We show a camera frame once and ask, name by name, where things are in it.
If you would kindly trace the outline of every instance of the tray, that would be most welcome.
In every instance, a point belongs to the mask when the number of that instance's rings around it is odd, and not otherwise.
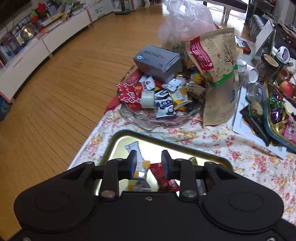
[[[203,166],[206,161],[212,161],[223,165],[229,170],[232,169],[230,162],[220,156],[212,155],[202,151],[198,151],[192,148],[181,146],[175,143],[160,140],[148,135],[144,135],[135,131],[121,130],[114,134],[111,138],[109,145],[103,155],[101,164],[105,165],[108,160],[115,158],[127,158],[129,152],[125,149],[125,145],[131,144],[135,141],[139,142],[139,148],[142,153],[143,158],[150,163],[160,163],[161,162],[161,152],[167,150],[172,157],[172,159],[182,158],[189,159],[193,156],[196,157],[197,164]],[[147,173],[146,181],[151,187],[151,191],[158,190],[157,180],[153,176],[152,172],[149,170]],[[98,195],[99,187],[101,185],[101,180],[95,182],[93,193]],[[126,188],[127,180],[119,181],[119,191],[120,193]]]
[[[254,135],[252,132],[252,129],[249,125],[245,124],[243,122],[242,114],[239,112],[242,108],[246,107],[248,105],[245,97],[246,97],[247,89],[245,86],[241,87],[241,93],[239,96],[239,102],[237,104],[237,112],[235,114],[234,124],[233,124],[233,131],[249,138],[250,140],[253,140],[260,144],[261,146],[265,147],[269,151],[276,154],[278,157],[285,159],[287,155],[287,147],[282,145],[281,143],[278,144],[278,146],[273,146],[270,144],[269,146],[266,146],[264,141],[259,138],[258,136]]]
[[[270,82],[265,82],[264,83],[264,91],[263,91],[263,110],[264,110],[264,126],[265,129],[268,133],[268,135],[270,135],[272,138],[276,139],[278,142],[284,144],[285,146],[287,146],[288,148],[290,148],[291,150],[296,152],[296,144],[292,141],[290,141],[289,139],[287,139],[286,137],[282,136],[281,134],[279,134],[275,128],[274,125],[271,121],[271,111],[270,111],[270,105],[269,105],[269,93],[272,92],[273,88],[276,88],[278,90],[278,87]]]
[[[133,66],[121,80],[121,83],[125,83],[128,76],[130,76],[136,69],[137,66]],[[125,102],[122,102],[120,114],[143,130],[152,131],[160,125],[178,126],[184,124],[199,113],[202,107],[203,104],[197,104],[191,112],[176,111],[178,114],[176,117],[156,119],[157,109],[131,110]]]

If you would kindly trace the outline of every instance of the pink label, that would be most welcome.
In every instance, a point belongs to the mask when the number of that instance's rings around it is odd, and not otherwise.
[[[210,70],[214,68],[210,56],[200,44],[199,36],[190,41],[190,52],[202,70]]]

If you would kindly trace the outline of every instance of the tree illustration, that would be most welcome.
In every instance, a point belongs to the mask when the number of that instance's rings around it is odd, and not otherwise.
[[[231,45],[224,44],[225,62],[231,62],[233,65],[233,51]]]

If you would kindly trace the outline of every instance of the metal bowl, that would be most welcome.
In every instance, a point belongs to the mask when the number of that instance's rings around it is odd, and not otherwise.
[[[23,41],[29,41],[35,35],[35,27],[32,24],[27,24],[22,27],[20,37]]]

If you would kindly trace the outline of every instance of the television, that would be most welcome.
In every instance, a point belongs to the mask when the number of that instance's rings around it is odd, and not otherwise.
[[[3,23],[30,0],[0,0],[0,23]]]

